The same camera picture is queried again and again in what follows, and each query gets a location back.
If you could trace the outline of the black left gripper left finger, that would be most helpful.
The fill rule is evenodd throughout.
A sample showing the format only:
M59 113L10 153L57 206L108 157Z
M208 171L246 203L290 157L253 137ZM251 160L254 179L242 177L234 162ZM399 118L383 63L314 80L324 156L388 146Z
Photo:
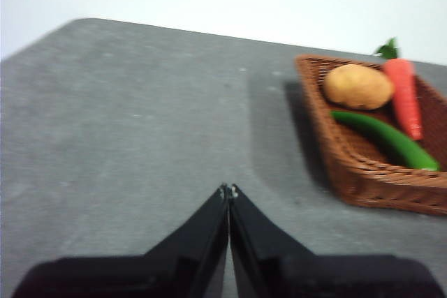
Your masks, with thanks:
M229 196L221 185L141 255L60 258L32 267L14 297L202 297L224 259Z

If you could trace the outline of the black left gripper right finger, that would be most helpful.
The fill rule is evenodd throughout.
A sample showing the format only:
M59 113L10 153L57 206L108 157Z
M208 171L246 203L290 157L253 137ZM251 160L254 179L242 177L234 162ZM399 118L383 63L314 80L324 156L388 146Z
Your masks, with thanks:
M444 297L422 263L394 255L317 255L235 184L230 245L241 297Z

